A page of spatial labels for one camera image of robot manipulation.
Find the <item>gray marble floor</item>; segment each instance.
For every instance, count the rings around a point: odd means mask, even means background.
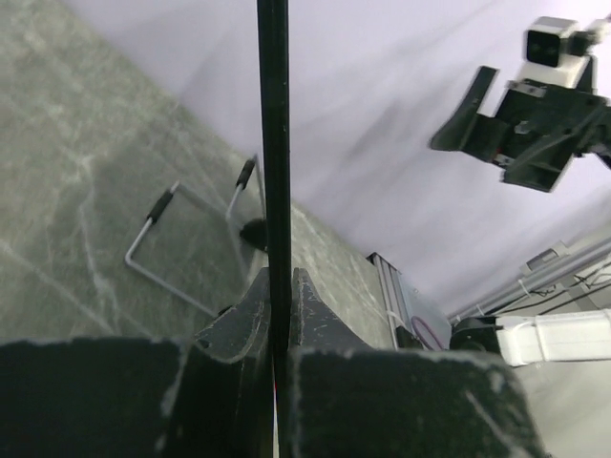
[[[123,255],[177,179],[175,198],[137,259],[220,310],[241,275],[223,212],[244,157],[201,126],[62,5],[0,5],[0,337],[179,336],[210,318],[129,270]],[[249,186],[237,218],[261,213]],[[390,346],[377,274],[353,248],[293,208],[293,262],[366,342]],[[251,273],[266,263],[242,248]]]

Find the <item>white backdrop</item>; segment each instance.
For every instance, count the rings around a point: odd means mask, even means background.
[[[64,0],[203,123],[261,148],[256,0]],[[558,239],[611,218],[611,171],[573,162],[552,195],[429,151],[479,65],[491,111],[540,15],[587,25],[607,0],[291,0],[293,197],[364,254],[381,253],[451,313]],[[599,47],[611,96],[611,43]]]

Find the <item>black pole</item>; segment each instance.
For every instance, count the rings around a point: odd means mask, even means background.
[[[292,296],[287,0],[258,0],[257,12],[271,300],[270,347],[280,417]]]

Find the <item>camera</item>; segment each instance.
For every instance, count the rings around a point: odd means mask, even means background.
[[[526,60],[544,67],[562,67],[572,54],[571,38],[579,23],[557,17],[540,17],[526,31]]]

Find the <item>black foam grip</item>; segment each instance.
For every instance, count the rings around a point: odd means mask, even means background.
[[[165,208],[172,201],[173,197],[174,193],[172,193],[171,191],[165,191],[163,195],[158,199],[158,201],[155,202],[153,209],[149,212],[146,218],[150,219],[153,224],[155,224],[159,220],[159,218],[161,218],[161,215],[163,215]]]
[[[240,172],[240,176],[238,177],[236,186],[242,186],[242,188],[246,189],[246,184],[248,184],[248,180],[250,179],[250,176],[252,175],[252,171],[254,169],[255,159],[248,159],[242,167],[242,171]]]

